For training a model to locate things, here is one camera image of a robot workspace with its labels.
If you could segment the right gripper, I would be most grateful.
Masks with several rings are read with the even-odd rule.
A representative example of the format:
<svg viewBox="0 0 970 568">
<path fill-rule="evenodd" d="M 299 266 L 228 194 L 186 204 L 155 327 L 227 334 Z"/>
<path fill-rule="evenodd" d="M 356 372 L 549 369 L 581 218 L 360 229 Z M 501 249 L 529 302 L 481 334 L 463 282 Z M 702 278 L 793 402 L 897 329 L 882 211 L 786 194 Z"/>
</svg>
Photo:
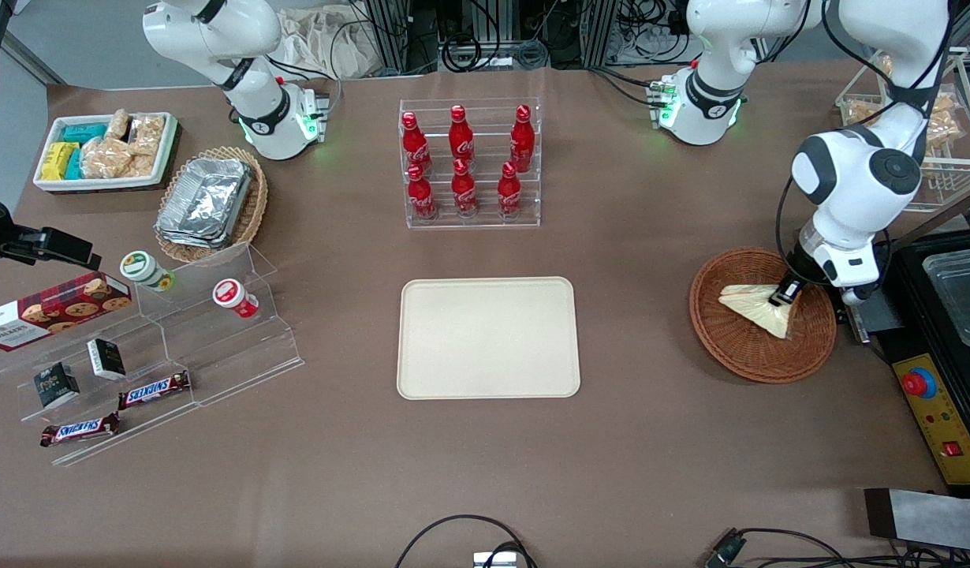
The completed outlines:
<svg viewBox="0 0 970 568">
<path fill-rule="evenodd" d="M 66 231 L 16 224 L 9 209 L 0 202 L 0 259 L 8 259 L 28 266 L 38 261 L 59 261 L 96 271 L 102 257 L 93 252 L 91 242 L 81 240 Z"/>
</svg>

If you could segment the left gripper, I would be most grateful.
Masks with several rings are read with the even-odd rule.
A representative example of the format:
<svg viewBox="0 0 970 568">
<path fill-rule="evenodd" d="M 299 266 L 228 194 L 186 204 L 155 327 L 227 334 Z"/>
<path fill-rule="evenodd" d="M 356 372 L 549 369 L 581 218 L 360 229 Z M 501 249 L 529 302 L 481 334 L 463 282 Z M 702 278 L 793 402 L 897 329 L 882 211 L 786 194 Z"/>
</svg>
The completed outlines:
<svg viewBox="0 0 970 568">
<path fill-rule="evenodd" d="M 821 242 L 812 252 L 812 259 L 823 269 L 832 287 L 841 291 L 845 305 L 863 305 L 873 295 L 882 277 L 873 241 L 866 241 L 861 248 L 844 249 Z M 769 303 L 776 307 L 791 307 L 806 285 L 795 272 L 785 273 Z"/>
</svg>

